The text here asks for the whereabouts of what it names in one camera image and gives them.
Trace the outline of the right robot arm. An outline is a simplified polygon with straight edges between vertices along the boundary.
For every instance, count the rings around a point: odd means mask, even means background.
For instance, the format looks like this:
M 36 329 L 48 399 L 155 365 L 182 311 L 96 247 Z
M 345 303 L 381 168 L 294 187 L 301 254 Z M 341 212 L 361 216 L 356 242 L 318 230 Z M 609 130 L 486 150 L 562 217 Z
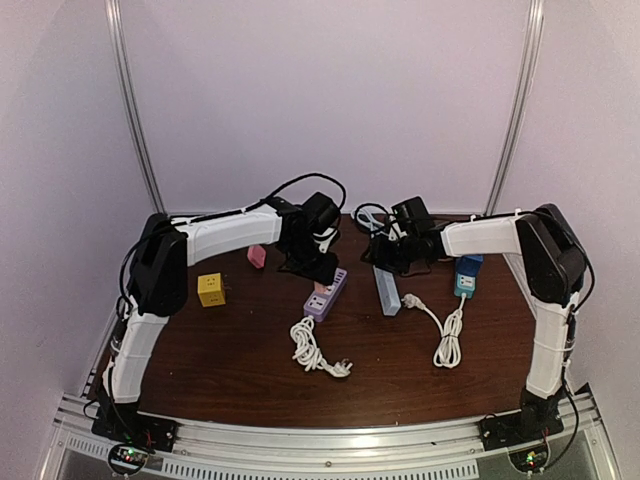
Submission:
M 371 222 L 363 217 L 366 211 L 361 205 L 352 214 L 356 226 L 370 237 L 361 258 L 395 274 L 408 273 L 416 261 L 431 264 L 471 255 L 520 257 L 525 292 L 532 298 L 536 320 L 525 389 L 541 399 L 558 392 L 573 349 L 575 317 L 584 302 L 580 294 L 584 276 L 593 268 L 555 204 L 442 223 L 436 223 L 419 197 Z

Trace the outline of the light blue power strip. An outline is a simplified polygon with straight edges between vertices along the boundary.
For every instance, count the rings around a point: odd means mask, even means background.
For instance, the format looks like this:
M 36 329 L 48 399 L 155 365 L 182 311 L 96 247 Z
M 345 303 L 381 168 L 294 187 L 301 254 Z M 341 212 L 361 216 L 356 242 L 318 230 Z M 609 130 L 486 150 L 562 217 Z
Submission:
M 373 267 L 373 274 L 383 315 L 396 316 L 402 304 L 394 275 L 378 267 Z

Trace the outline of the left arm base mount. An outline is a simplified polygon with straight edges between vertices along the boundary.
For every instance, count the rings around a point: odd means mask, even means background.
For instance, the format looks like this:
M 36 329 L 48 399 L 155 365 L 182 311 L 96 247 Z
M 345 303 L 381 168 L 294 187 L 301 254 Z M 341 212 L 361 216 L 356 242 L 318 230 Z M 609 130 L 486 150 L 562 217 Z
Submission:
M 98 410 L 91 426 L 94 435 L 151 453 L 173 450 L 178 430 L 176 421 L 141 414 L 137 402 L 115 403 L 104 387 L 97 390 L 96 400 Z

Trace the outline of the yellow cube adapter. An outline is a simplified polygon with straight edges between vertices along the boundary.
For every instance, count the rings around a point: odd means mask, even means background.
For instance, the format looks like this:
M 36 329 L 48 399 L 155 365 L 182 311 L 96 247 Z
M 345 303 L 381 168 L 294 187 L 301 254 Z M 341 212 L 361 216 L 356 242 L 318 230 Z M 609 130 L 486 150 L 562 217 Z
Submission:
M 227 303 L 227 288 L 221 273 L 199 275 L 197 295 L 203 308 L 223 306 Z

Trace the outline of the teal blue socket box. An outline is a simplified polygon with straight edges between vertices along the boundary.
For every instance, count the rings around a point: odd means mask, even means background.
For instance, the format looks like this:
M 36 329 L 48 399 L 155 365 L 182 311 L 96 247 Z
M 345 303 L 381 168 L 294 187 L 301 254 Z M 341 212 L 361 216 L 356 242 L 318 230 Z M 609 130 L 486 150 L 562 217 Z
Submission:
M 476 290 L 476 280 L 484 263 L 483 255 L 467 255 L 455 259 L 454 295 L 469 300 Z

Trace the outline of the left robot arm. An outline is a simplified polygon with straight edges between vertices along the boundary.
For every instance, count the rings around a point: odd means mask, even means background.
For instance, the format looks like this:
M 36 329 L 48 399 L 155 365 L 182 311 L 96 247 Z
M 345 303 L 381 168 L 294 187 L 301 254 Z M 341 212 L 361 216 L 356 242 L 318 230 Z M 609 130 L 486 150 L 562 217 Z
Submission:
M 127 264 L 124 318 L 103 374 L 107 397 L 117 404 L 105 415 L 106 429 L 123 444 L 143 436 L 142 419 L 122 405 L 138 401 L 158 337 L 186 304 L 190 267 L 246 247 L 273 245 L 284 256 L 285 272 L 330 285 L 338 258 L 329 247 L 339 218 L 339 207 L 320 192 L 300 205 L 272 197 L 254 208 L 201 217 L 150 216 Z

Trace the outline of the purple power strip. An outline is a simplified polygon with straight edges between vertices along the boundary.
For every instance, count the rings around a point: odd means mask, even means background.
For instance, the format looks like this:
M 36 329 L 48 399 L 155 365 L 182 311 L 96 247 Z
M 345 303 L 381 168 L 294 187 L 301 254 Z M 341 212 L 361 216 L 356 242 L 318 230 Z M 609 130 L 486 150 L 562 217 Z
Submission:
M 324 321 L 346 286 L 347 278 L 347 271 L 337 268 L 333 283 L 330 286 L 326 286 L 323 292 L 313 291 L 308 297 L 303 306 L 303 314 L 311 316 L 316 322 Z

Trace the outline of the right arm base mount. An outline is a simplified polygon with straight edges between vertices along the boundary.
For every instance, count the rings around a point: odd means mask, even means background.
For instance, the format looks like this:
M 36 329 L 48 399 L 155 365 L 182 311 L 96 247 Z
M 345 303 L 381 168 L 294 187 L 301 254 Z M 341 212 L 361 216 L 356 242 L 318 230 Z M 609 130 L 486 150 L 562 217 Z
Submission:
M 544 434 L 557 434 L 564 430 L 558 410 L 564 397 L 558 390 L 548 398 L 521 391 L 520 409 L 513 413 L 488 414 L 478 422 L 485 451 L 508 448 L 523 443 L 542 440 Z

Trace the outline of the pink charger plug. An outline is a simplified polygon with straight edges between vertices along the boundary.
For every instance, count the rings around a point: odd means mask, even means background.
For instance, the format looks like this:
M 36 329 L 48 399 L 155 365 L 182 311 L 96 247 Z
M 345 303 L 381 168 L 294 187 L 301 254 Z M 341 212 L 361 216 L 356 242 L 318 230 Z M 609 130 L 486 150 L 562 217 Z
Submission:
M 330 286 L 325 286 L 319 283 L 314 284 L 314 291 L 319 294 L 328 294 L 331 291 Z

